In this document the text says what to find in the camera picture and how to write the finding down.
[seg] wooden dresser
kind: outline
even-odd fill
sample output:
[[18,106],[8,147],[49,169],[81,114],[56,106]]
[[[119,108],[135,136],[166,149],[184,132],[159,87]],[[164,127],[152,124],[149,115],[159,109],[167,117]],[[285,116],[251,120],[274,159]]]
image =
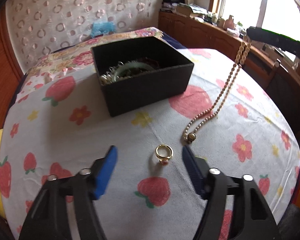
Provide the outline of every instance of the wooden dresser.
[[[209,23],[201,23],[172,13],[159,12],[158,27],[187,48],[216,49],[234,60],[242,39],[232,37],[226,31]],[[278,71],[274,61],[255,47],[251,47],[244,70],[266,89]],[[300,85],[300,77],[290,70],[291,78]]]
[[[159,12],[158,28],[187,48],[215,49],[234,61],[242,39],[208,23]],[[274,61],[251,47],[243,66],[278,106],[295,135],[300,131],[300,77],[295,71],[275,67]]]

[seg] blue fabric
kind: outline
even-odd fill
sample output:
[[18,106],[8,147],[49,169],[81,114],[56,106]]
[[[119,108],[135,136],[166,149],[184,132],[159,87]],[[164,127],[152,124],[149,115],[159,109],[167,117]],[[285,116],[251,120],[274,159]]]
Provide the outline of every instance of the blue fabric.
[[171,38],[166,33],[163,33],[162,37],[167,43],[169,43],[172,47],[175,49],[186,49],[185,46],[183,46],[180,42],[176,41],[174,38]]

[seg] bed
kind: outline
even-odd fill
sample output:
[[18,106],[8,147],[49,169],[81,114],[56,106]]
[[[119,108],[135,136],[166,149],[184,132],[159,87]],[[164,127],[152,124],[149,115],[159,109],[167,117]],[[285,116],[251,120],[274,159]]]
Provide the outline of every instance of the bed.
[[[211,49],[179,49],[195,63],[186,92],[110,118],[90,48],[144,36],[165,38],[156,28],[98,37],[44,57],[28,72],[9,110],[0,149],[0,163],[11,166],[10,176],[2,173],[0,177],[2,203],[15,238],[49,174],[59,178],[76,174],[102,157],[112,144],[119,149],[118,164],[107,194],[95,206],[108,239],[193,237],[204,202],[193,191],[182,164],[180,137],[189,119],[211,106],[233,62]],[[70,79],[75,88],[58,106],[43,100],[53,84]],[[195,154],[227,175],[251,174],[278,223],[294,191],[300,151],[279,109],[247,73],[240,71],[218,118],[207,123],[199,137],[191,146]],[[162,143],[174,149],[175,157],[167,167],[158,169],[153,151]],[[149,181],[165,181],[168,187],[146,198],[139,185]],[[69,203],[73,223],[71,199]],[[220,239],[227,238],[231,203],[228,199]],[[110,218],[114,212],[118,215]],[[166,230],[167,224],[180,227]]]

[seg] strawberry print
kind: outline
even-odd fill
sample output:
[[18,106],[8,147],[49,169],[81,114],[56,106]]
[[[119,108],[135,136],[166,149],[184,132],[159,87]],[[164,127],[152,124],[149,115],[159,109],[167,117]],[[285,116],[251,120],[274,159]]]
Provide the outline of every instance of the strawberry print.
[[232,144],[232,150],[238,154],[239,161],[244,162],[247,159],[251,160],[252,158],[252,145],[250,141],[245,141],[243,136],[237,134],[236,142]]
[[80,66],[80,65],[89,65],[93,63],[93,56],[91,51],[85,51],[80,53],[78,56],[76,56],[73,61],[73,64]]
[[223,215],[223,222],[218,240],[227,240],[232,219],[232,211],[227,209]]
[[300,172],[300,167],[299,167],[299,166],[294,166],[294,171],[296,172],[296,173],[294,174],[294,177],[295,177],[296,179],[298,179],[299,172]]
[[0,192],[5,198],[9,198],[11,189],[11,165],[6,156],[0,163]]
[[91,112],[87,110],[87,106],[81,108],[75,108],[72,115],[69,117],[69,121],[75,122],[77,125],[82,125],[83,120],[91,115]]
[[29,201],[29,200],[26,200],[26,213],[29,212],[29,210],[30,210],[32,204],[33,204],[33,201],[32,201],[32,200],[30,200],[30,201]]
[[209,109],[212,102],[207,92],[202,88],[188,85],[183,94],[169,98],[169,104],[179,114],[192,118],[202,110]]
[[56,81],[46,91],[45,98],[42,101],[51,100],[52,106],[57,106],[60,101],[65,100],[74,90],[75,80],[73,76],[67,76]]
[[[72,174],[70,171],[63,169],[61,167],[61,165],[59,163],[53,163],[50,166],[50,173],[49,174],[55,174],[57,175],[58,179],[62,179],[62,178],[67,178],[67,177],[71,177]],[[41,178],[41,184],[45,184],[46,180],[48,178],[48,175],[43,175]],[[66,196],[66,201],[72,202],[73,201],[73,196]]]
[[249,101],[251,101],[253,99],[253,95],[249,93],[249,90],[246,87],[240,86],[240,85],[237,85],[237,86],[238,86],[237,92],[239,94],[243,95]]
[[18,227],[17,227],[17,232],[18,232],[18,234],[20,234],[21,229],[22,229],[22,226],[18,226]]
[[36,84],[35,86],[34,86],[34,88],[35,89],[38,89],[38,88],[41,88],[41,87],[43,87],[44,86],[44,84]]
[[221,88],[223,88],[226,85],[226,83],[224,81],[222,81],[221,79],[216,79],[216,83]]
[[207,59],[211,59],[211,54],[204,49],[188,49],[192,54],[203,56]]
[[248,109],[245,108],[243,105],[238,103],[234,106],[238,110],[238,114],[243,116],[244,118],[248,118]]
[[18,128],[19,128],[18,123],[13,124],[12,129],[10,131],[11,138],[13,138],[18,133]]
[[291,144],[289,142],[289,135],[286,134],[284,131],[281,132],[281,139],[284,142],[284,147],[286,148],[286,150],[289,150],[289,148],[291,147]]
[[18,100],[18,104],[20,104],[22,101],[26,100],[28,98],[29,95],[25,95],[23,98],[20,98]]
[[265,176],[260,175],[258,186],[263,196],[265,196],[268,193],[270,187],[270,180],[268,178],[268,174]]
[[146,199],[148,208],[164,205],[171,194],[168,180],[160,177],[150,177],[138,183],[135,195]]
[[35,159],[35,156],[33,153],[28,153],[25,157],[25,160],[23,161],[23,168],[26,171],[26,174],[28,174],[30,171],[34,172],[35,168],[37,166],[37,161]]

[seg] wooden cabinet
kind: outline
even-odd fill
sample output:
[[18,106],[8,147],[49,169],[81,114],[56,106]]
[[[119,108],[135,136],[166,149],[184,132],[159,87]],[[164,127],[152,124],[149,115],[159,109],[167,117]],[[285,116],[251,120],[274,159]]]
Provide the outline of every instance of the wooden cabinet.
[[188,48],[211,48],[209,30],[202,28],[199,22],[190,22],[187,27]]
[[169,36],[174,37],[174,21],[171,19],[173,15],[160,14],[159,16],[159,28]]
[[240,41],[225,31],[172,13],[159,13],[159,29],[187,48],[216,49],[235,59]]
[[221,35],[220,33],[216,33],[211,39],[211,48],[220,51],[231,60],[235,59],[239,46],[239,41],[234,40],[231,36],[223,33]]
[[174,34],[174,39],[179,41],[182,45],[186,46],[187,45],[187,36],[186,34],[186,19],[176,19],[174,20],[173,23],[173,34]]
[[[159,13],[159,29],[187,48],[215,49],[233,61],[242,41],[211,24],[201,23],[172,13]],[[270,71],[265,72],[263,70],[264,65]],[[254,47],[251,47],[244,67],[264,89],[272,80],[275,72],[274,62],[271,62]]]

